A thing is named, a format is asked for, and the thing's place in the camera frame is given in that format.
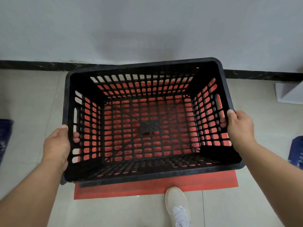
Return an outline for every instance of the floor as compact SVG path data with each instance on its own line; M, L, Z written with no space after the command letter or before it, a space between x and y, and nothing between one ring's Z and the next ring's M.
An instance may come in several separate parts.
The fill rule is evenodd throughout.
M14 120L0 167L0 198L41 160L42 145L62 122L67 72L0 70L0 118ZM274 81L228 79L236 109L251 116L257 141L287 159L303 135L303 105L278 103ZM195 226L267 226L281 222L245 167L238 188L186 192ZM60 186L48 226L170 226L164 195L73 200L74 184Z

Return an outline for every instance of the foot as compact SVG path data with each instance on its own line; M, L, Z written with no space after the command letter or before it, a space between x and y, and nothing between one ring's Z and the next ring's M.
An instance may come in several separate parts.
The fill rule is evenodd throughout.
M165 193L165 206L173 227L192 227L188 201L182 190L169 188Z

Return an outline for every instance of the hand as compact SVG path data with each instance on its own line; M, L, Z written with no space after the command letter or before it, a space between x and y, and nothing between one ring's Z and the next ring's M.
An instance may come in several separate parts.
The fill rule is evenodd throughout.
M73 141L78 143L80 134L74 132ZM51 161L65 171L68 165L67 157L71 145L68 140L68 126L62 125L53 131L44 141L42 162Z
M227 111L227 117L229 119L227 133L236 151L239 148L245 147L245 145L256 142L254 123L251 117L244 111L238 110L234 112L231 109ZM225 118L220 119L220 126L224 128L226 125Z

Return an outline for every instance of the shoelace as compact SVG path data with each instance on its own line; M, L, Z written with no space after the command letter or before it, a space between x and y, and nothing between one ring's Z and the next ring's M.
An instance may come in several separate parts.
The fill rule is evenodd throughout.
M183 206L174 207L173 213L175 216L176 227L190 227L191 223L187 217L186 210Z

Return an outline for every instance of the black baseboard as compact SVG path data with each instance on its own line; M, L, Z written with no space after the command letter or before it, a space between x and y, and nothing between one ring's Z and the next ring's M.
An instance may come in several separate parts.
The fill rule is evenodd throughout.
M39 70L39 71L72 71L77 68L105 67L106 64L81 64L40 61L1 61L0 69ZM250 80L303 81L303 73L265 72L225 69L226 78Z

